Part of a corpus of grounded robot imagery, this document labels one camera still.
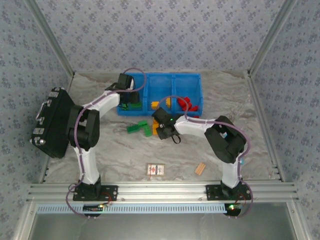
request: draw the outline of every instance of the green block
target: green block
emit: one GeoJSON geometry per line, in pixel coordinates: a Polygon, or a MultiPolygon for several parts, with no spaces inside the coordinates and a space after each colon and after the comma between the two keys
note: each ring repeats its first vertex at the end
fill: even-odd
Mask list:
{"type": "Polygon", "coordinates": [[[138,122],[138,125],[143,128],[144,126],[148,126],[148,122],[146,120],[143,120],[138,122]]]}
{"type": "Polygon", "coordinates": [[[140,131],[140,126],[139,125],[127,126],[126,130],[128,134],[136,133],[140,131]]]}
{"type": "Polygon", "coordinates": [[[122,103],[121,108],[122,108],[122,110],[128,110],[128,104],[122,103]]]}
{"type": "Polygon", "coordinates": [[[151,127],[149,125],[144,125],[143,126],[143,130],[144,130],[144,135],[146,137],[151,137],[152,136],[151,127]]]}
{"type": "Polygon", "coordinates": [[[133,109],[140,109],[140,108],[142,108],[142,102],[131,103],[131,108],[133,108],[133,109]]]}

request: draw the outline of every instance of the blue bin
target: blue bin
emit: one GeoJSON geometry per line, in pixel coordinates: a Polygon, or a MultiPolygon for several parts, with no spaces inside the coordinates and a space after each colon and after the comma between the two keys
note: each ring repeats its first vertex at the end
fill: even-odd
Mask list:
{"type": "MultiPolygon", "coordinates": [[[[142,73],[128,73],[134,77],[135,88],[142,86],[144,76],[142,73]]],[[[155,110],[151,108],[151,102],[158,102],[161,99],[177,95],[189,97],[192,106],[198,106],[198,111],[188,113],[188,116],[201,116],[203,112],[204,99],[202,94],[201,75],[198,73],[146,73],[147,82],[143,89],[139,91],[141,108],[128,108],[124,110],[122,106],[117,107],[120,116],[151,116],[155,110]]],[[[171,108],[168,108],[163,101],[160,106],[167,112],[183,114],[184,111],[179,106],[177,99],[171,101],[171,108]]]]}

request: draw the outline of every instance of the gray marble surface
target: gray marble surface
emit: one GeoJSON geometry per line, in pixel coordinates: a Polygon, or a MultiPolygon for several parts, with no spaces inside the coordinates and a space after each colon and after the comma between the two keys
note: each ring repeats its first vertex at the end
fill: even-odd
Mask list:
{"type": "MultiPolygon", "coordinates": [[[[200,72],[204,97],[203,119],[227,116],[251,139],[252,148],[244,159],[244,179],[265,180],[274,177],[253,102],[242,71],[200,72]]],[[[70,96],[78,105],[86,104],[102,94],[118,80],[119,73],[77,73],[71,84],[70,96]]],[[[112,109],[100,119],[100,139],[96,145],[97,167],[103,182],[116,181],[203,181],[220,180],[222,163],[216,158],[206,139],[182,135],[176,145],[171,139],[145,137],[144,132],[127,134],[127,126],[147,120],[150,116],[118,116],[112,109]],[[195,174],[199,163],[206,167],[201,176],[195,174]],[[147,175],[147,163],[165,164],[164,177],[147,175]]],[[[46,183],[72,183],[79,178],[74,150],[69,147],[62,159],[52,158],[46,183]]]]}

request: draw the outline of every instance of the black box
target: black box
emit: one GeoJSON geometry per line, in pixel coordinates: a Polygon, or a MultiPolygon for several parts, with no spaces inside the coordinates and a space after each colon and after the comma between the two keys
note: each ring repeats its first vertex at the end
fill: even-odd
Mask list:
{"type": "Polygon", "coordinates": [[[66,136],[69,114],[74,105],[66,90],[53,88],[36,116],[38,123],[30,142],[52,158],[63,158],[69,143],[66,136]]]}

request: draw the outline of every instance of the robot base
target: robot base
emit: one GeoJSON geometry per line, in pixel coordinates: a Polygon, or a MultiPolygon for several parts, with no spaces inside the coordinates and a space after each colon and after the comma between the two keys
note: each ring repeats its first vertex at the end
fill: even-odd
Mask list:
{"type": "Polygon", "coordinates": [[[76,187],[73,193],[73,201],[114,202],[117,200],[117,195],[118,186],[101,185],[101,178],[99,177],[95,184],[81,183],[76,187]]]}
{"type": "Polygon", "coordinates": [[[241,182],[234,188],[229,188],[221,184],[206,185],[206,199],[208,201],[221,201],[221,200],[251,200],[250,191],[245,184],[241,182]]]}

